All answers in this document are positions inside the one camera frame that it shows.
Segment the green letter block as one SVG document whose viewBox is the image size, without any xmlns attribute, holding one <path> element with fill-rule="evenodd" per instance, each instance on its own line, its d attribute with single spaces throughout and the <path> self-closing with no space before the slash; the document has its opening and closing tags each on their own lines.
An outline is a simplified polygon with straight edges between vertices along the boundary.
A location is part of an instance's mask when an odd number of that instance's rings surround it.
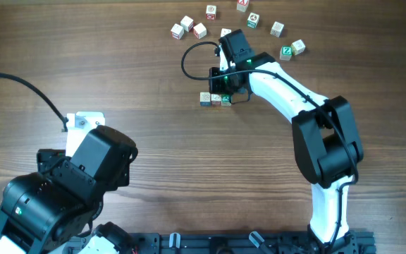
<svg viewBox="0 0 406 254">
<path fill-rule="evenodd" d="M 221 95 L 221 106 L 229 107 L 231 105 L 231 96 L 227 94 Z"/>
</svg>

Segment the blue-sided white block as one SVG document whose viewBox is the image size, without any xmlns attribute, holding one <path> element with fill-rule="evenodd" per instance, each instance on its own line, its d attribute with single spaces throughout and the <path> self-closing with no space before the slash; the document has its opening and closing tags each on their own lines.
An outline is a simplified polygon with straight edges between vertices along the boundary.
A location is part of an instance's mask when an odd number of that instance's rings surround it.
<svg viewBox="0 0 406 254">
<path fill-rule="evenodd" d="M 201 107 L 211 106 L 211 93 L 210 92 L 200 92 L 199 102 Z"/>
</svg>

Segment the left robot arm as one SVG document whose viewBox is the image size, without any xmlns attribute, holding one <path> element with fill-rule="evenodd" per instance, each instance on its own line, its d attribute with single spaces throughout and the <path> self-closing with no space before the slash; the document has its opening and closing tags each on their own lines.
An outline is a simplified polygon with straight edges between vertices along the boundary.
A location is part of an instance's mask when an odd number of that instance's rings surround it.
<svg viewBox="0 0 406 254">
<path fill-rule="evenodd" d="M 108 126 L 90 130 L 72 156 L 39 150 L 36 172 L 3 191 L 0 242 L 24 253 L 48 253 L 78 235 L 102 210 L 104 194 L 128 186 L 137 145 Z"/>
</svg>

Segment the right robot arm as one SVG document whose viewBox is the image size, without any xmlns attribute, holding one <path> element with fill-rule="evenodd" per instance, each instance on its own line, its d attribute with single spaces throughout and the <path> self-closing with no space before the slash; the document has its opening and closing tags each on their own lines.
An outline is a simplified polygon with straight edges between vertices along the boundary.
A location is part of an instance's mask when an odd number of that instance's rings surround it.
<svg viewBox="0 0 406 254">
<path fill-rule="evenodd" d="M 209 74 L 211 92 L 246 90 L 265 99 L 292 125 L 298 169 L 312 188 L 309 230 L 321 251 L 338 250 L 346 240 L 347 192 L 358 181 L 363 159 L 350 103 L 312 92 L 288 75 L 271 55 L 255 54 L 242 30 L 223 36 L 215 54 L 220 66 Z"/>
</svg>

